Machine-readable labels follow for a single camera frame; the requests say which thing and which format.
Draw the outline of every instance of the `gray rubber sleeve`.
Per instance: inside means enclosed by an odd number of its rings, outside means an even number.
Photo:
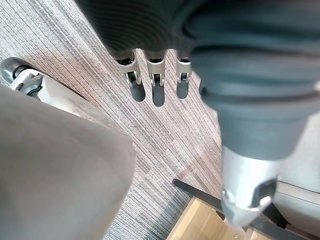
[[[133,99],[137,102],[142,102],[146,98],[146,92],[142,81],[140,84],[137,84],[136,81],[133,81],[130,86],[130,92]]]
[[[181,81],[176,83],[176,95],[180,99],[185,99],[188,96],[189,83]]]
[[[165,85],[160,86],[159,82],[152,86],[152,101],[157,107],[161,107],[165,103]]]

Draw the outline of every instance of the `white plastic part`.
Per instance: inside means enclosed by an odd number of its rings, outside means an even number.
[[[149,77],[151,79],[151,85],[155,86],[155,74],[160,75],[160,86],[165,83],[165,68],[166,68],[166,57],[160,62],[150,62],[146,60],[146,66],[148,68]]]
[[[181,74],[186,73],[186,83],[189,83],[190,77],[192,75],[191,62],[182,62],[179,59],[176,59],[175,63],[176,68],[176,78],[177,82],[181,83]]]
[[[136,51],[133,51],[133,62],[128,64],[128,65],[122,65],[119,64],[118,62],[116,63],[118,65],[118,68],[122,74],[124,74],[126,82],[131,85],[132,83],[130,82],[128,73],[133,72],[135,79],[136,79],[136,84],[140,85],[141,84],[141,72],[140,72],[140,67],[138,64],[137,60],[137,55]]]

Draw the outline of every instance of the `wooden floor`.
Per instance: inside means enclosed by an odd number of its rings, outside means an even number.
[[[269,240],[248,229],[232,227],[205,202],[193,197],[167,240]]]

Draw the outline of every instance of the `silver metal part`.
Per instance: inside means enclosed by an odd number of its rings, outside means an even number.
[[[272,201],[274,191],[268,191],[258,205],[253,205],[255,191],[279,176],[280,160],[259,160],[241,156],[226,146],[222,147],[222,210],[228,221],[236,226],[247,226]]]
[[[131,86],[132,82],[131,79],[128,75],[128,73],[133,73],[136,79],[136,84],[140,85],[141,84],[141,72],[140,72],[140,68],[139,68],[139,64],[138,64],[138,60],[137,60],[137,56],[136,56],[136,52],[133,51],[133,62],[128,64],[128,65],[122,65],[120,63],[117,62],[117,65],[119,67],[119,70],[122,74],[124,74],[125,79],[127,81],[127,83]]]
[[[155,75],[160,75],[160,86],[163,86],[165,83],[165,67],[166,61],[165,58],[160,62],[151,62],[148,59],[146,60],[146,66],[148,68],[149,77],[151,79],[151,85],[155,86]]]
[[[182,73],[186,73],[185,83],[189,83],[192,75],[191,62],[182,62],[178,58],[176,59],[176,77],[177,82],[181,83]]]

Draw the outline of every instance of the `striped carpet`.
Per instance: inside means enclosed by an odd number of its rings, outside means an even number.
[[[0,57],[20,57],[82,94],[129,133],[136,150],[132,186],[106,240],[163,240],[190,197],[173,178],[213,196],[222,177],[216,113],[198,94],[176,97],[174,52],[166,56],[165,104],[152,103],[147,67],[138,51],[146,99],[132,100],[115,62],[70,0],[1,0]]]

